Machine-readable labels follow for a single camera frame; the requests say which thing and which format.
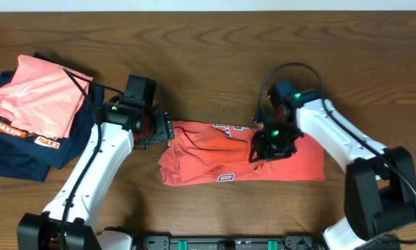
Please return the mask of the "red t-shirt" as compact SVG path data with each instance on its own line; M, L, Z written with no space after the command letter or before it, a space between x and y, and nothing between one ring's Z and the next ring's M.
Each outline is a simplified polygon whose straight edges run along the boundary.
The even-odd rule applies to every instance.
M169 186L232 181L324 181L324 150L309 135L286 159L249 161L255 128L174 121L174 139L158 164Z

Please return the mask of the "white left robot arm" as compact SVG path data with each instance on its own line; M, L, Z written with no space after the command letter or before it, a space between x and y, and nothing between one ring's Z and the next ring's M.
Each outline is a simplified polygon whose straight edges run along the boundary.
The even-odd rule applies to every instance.
M26 213L19 222L19 249L140 249L141 241L120 227L96 234L97 217L126 157L173 137L167 112L103 104L85 150L58 194L41 214Z

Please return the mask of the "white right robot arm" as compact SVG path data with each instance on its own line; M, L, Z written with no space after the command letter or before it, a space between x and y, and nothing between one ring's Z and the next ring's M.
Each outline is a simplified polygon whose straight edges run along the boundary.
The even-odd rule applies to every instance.
M277 116L252 138L251 162L289 158L295 141L310 136L345 174L344 217L322 233L325 249L388 249L416 244L416 171L403 147L390 149L366 136L315 90L272 87Z

